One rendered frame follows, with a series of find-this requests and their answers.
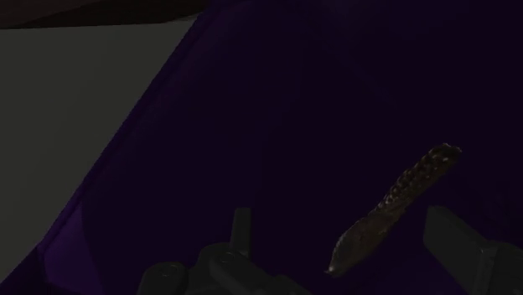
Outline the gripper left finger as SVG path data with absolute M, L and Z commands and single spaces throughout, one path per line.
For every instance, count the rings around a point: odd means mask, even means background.
M 235 210 L 230 241 L 204 247 L 187 268 L 157 263 L 142 275 L 137 295 L 311 295 L 287 276 L 272 276 L 250 260 L 251 209 Z

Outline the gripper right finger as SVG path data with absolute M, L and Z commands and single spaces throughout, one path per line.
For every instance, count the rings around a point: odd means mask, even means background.
M 523 249 L 484 238 L 451 210 L 427 209 L 423 244 L 468 295 L 523 295 Z

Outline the brown patterned knife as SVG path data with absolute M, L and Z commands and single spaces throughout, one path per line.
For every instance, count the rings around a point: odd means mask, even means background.
M 406 208 L 433 186 L 459 159 L 462 149 L 447 143 L 433 147 L 406 169 L 382 200 L 337 240 L 326 273 L 340 277 L 370 256 L 388 236 Z

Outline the purple sofa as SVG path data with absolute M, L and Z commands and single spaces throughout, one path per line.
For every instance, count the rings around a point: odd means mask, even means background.
M 458 161 L 327 274 L 442 143 Z M 137 295 L 238 207 L 252 260 L 313 295 L 465 295 L 422 244 L 433 204 L 523 248 L 523 0 L 213 0 L 0 295 Z

